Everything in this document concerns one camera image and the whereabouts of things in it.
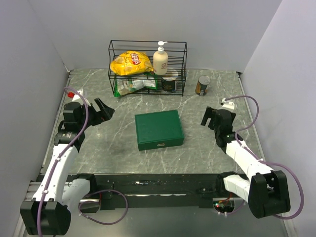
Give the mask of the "green jewelry box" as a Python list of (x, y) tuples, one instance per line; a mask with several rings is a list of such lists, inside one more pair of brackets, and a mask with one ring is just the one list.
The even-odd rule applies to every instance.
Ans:
[(139, 151), (181, 146), (184, 132), (177, 110), (135, 115)]

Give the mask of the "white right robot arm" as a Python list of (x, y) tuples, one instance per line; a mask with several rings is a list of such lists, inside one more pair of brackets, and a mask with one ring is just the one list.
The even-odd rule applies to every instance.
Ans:
[(233, 131), (236, 114), (225, 109), (207, 107), (201, 125), (214, 131), (219, 148), (245, 173), (242, 178), (235, 172), (218, 174), (216, 192), (222, 197), (230, 193), (246, 201), (256, 218), (288, 212), (291, 208), (287, 177), (283, 171), (273, 170), (261, 163), (249, 151), (245, 141)]

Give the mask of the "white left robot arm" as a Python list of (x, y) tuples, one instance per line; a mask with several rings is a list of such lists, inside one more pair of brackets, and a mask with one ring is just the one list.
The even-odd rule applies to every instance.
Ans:
[(71, 185), (65, 187), (70, 168), (85, 139), (85, 130), (109, 121), (115, 112), (99, 98), (94, 101), (98, 111), (79, 90), (63, 107), (63, 120), (54, 138), (53, 154), (45, 176), (32, 199), (23, 201), (20, 206), (29, 235), (65, 235), (79, 201), (84, 196), (93, 198), (97, 195), (98, 186), (93, 174), (77, 174)]

